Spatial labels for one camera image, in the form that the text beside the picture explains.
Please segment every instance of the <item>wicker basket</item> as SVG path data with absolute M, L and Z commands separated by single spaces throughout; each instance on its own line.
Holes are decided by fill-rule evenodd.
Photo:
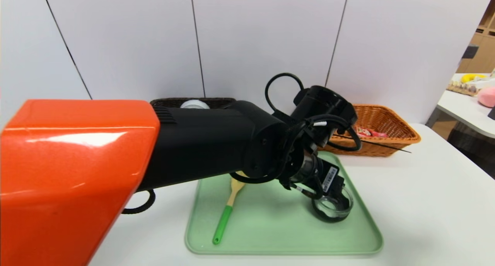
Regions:
M 207 104 L 210 109 L 219 109 L 231 102 L 235 102 L 236 99 L 231 97 L 168 97 L 153 100 L 150 104 L 152 106 L 181 107 L 181 104 L 189 100 L 200 100 Z
M 355 104 L 354 108 L 357 113 L 357 126 L 366 129 L 373 129 L 380 133 L 386 133 L 389 136 L 387 138 L 361 138 L 362 141 L 370 141 L 399 149 L 421 141 L 421 137 L 418 133 L 416 133 L 410 125 L 408 125 L 388 107 L 379 106 L 376 104 Z M 330 141 L 347 147 L 354 145 L 354 141 L 352 141 L 352 139 L 336 136 L 331 137 Z M 372 157 L 388 157 L 398 151 L 397 149 L 387 148 L 366 142 L 363 142 L 361 150 L 356 152 L 339 150 L 328 145 L 325 146 L 324 150 L 336 154 Z

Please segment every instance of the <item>spatula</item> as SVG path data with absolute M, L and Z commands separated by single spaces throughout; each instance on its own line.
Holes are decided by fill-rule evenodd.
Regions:
M 246 177 L 244 172 L 236 171 L 240 176 Z M 227 226 L 227 222 L 230 217 L 230 213 L 232 213 L 232 207 L 234 206 L 234 201 L 236 199 L 237 193 L 244 187 L 245 183 L 239 182 L 232 178 L 230 182 L 230 187 L 232 189 L 232 193 L 230 194 L 229 200 L 227 201 L 227 205 L 225 206 L 222 216 L 220 217 L 220 221 L 218 222 L 217 229 L 215 231 L 215 235 L 213 236 L 213 243 L 218 245 L 222 241 L 223 232 L 225 231 L 225 227 Z

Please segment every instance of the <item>black robot arm segment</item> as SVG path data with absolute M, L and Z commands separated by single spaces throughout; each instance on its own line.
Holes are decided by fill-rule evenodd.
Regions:
M 251 102 L 224 109 L 154 108 L 161 127 L 138 191 L 234 171 L 253 179 L 275 171 L 288 125 Z

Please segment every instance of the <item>white wall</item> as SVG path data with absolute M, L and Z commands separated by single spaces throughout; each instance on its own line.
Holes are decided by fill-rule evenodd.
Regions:
M 89 99 L 45 0 L 2 0 L 0 81 L 0 129 L 27 99 Z
M 191 0 L 48 0 L 94 99 L 203 97 Z
M 348 0 L 327 87 L 425 123 L 490 0 Z
M 207 97 L 235 97 L 271 111 L 265 85 L 291 72 L 325 85 L 345 0 L 193 0 Z M 299 87 L 282 78 L 270 97 L 286 113 Z

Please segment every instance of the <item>dark wicker basket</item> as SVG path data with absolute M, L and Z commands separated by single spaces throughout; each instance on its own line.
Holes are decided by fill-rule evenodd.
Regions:
M 152 104 L 152 106 L 181 107 L 181 104 L 189 100 L 200 100 L 205 102 L 210 109 L 220 109 L 231 102 L 235 102 L 236 99 L 231 97 L 168 97 L 153 100 L 150 104 Z

